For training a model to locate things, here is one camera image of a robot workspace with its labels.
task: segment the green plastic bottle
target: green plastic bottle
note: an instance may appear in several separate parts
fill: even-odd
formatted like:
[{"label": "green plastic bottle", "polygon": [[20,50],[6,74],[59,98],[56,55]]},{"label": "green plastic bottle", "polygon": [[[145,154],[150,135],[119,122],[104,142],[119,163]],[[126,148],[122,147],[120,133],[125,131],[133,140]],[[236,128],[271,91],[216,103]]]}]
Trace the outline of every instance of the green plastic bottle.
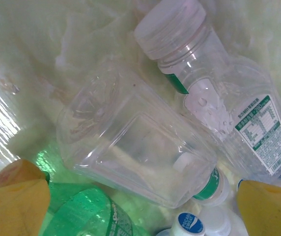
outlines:
[{"label": "green plastic bottle", "polygon": [[149,236],[101,189],[50,183],[52,220],[43,236]]}]

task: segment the water droplet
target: water droplet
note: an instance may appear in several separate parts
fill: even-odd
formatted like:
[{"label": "water droplet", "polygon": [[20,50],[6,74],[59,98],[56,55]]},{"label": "water droplet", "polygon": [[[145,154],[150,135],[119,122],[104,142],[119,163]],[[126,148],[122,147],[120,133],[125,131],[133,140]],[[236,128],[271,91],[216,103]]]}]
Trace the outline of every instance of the water droplet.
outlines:
[{"label": "water droplet", "polygon": [[207,100],[201,97],[201,98],[198,100],[198,103],[199,103],[202,107],[204,107],[204,106],[207,105]]}]

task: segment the bottle cap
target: bottle cap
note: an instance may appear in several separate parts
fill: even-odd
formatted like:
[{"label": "bottle cap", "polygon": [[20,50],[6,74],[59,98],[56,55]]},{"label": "bottle cap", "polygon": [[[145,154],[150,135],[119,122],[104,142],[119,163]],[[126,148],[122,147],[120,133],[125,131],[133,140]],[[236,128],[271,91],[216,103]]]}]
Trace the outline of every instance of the bottle cap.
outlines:
[{"label": "bottle cap", "polygon": [[170,236],[204,236],[205,227],[200,219],[191,213],[181,213],[177,216],[171,229]]},{"label": "bottle cap", "polygon": [[138,24],[134,36],[150,59],[160,59],[184,47],[205,17],[198,0],[162,0]]},{"label": "bottle cap", "polygon": [[219,206],[205,207],[199,218],[203,221],[207,236],[228,236],[231,232],[231,221],[227,212]]}]

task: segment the bottle neck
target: bottle neck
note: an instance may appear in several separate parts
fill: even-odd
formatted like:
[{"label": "bottle neck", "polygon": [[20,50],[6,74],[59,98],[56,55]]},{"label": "bottle neck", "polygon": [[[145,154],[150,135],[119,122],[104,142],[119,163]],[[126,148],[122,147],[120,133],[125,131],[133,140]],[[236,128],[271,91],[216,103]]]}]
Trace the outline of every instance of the bottle neck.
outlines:
[{"label": "bottle neck", "polygon": [[213,28],[205,20],[188,43],[161,59],[157,60],[161,70],[163,68],[189,65],[192,69],[203,67],[222,71],[229,64],[229,55],[222,45]]}]

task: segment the clear plastic bottle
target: clear plastic bottle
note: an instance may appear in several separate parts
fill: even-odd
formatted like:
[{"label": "clear plastic bottle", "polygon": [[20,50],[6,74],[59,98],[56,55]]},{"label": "clear plastic bottle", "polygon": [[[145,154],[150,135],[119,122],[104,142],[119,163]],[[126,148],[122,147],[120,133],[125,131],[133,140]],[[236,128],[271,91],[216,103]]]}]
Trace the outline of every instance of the clear plastic bottle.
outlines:
[{"label": "clear plastic bottle", "polygon": [[242,177],[281,175],[281,100],[272,80],[255,62],[227,54],[197,0],[162,0],[135,38],[176,88],[178,112],[199,121]]},{"label": "clear plastic bottle", "polygon": [[49,187],[53,218],[42,236],[149,236],[95,186],[50,183]]},{"label": "clear plastic bottle", "polygon": [[207,185],[192,199],[203,206],[214,207],[225,202],[230,192],[231,187],[227,177],[222,170],[215,168]]},{"label": "clear plastic bottle", "polygon": [[68,168],[170,208],[198,194],[217,163],[198,131],[122,63],[89,76],[61,112],[57,138]]},{"label": "clear plastic bottle", "polygon": [[204,236],[205,227],[200,219],[187,212],[180,213],[172,227],[158,233],[156,236]]}]

